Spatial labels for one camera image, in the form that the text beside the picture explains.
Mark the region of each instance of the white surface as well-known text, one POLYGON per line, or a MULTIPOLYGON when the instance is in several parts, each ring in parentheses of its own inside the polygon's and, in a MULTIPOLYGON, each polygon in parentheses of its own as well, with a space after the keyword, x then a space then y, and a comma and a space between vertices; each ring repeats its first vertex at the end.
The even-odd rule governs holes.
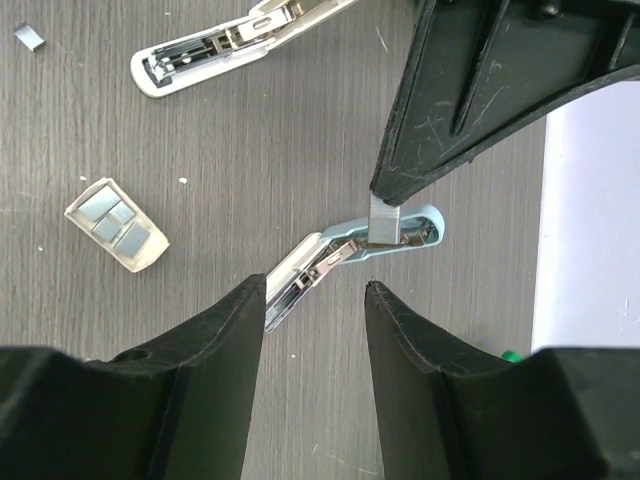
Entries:
POLYGON ((532 350, 640 347, 640 82, 548 117, 532 350))

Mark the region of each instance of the wooden table surface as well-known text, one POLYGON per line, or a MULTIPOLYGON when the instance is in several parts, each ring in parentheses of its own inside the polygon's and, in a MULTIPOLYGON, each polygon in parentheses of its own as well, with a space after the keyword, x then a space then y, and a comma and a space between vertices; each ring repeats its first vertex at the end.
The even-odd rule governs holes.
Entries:
MULTIPOLYGON (((251 6, 3 1, 2 343, 109 359, 268 272, 307 233, 366 216, 411 2, 362 0, 165 99, 136 88, 134 52, 251 6), (36 54, 13 36, 23 21, 48 42, 36 54), (103 176, 171 241, 142 273, 63 217, 103 176)), ((266 337, 244 479, 383 478, 363 319, 372 277, 490 352, 528 349, 543 143, 540 122, 417 195, 410 204, 430 202, 447 220, 441 246, 337 269, 266 337)))

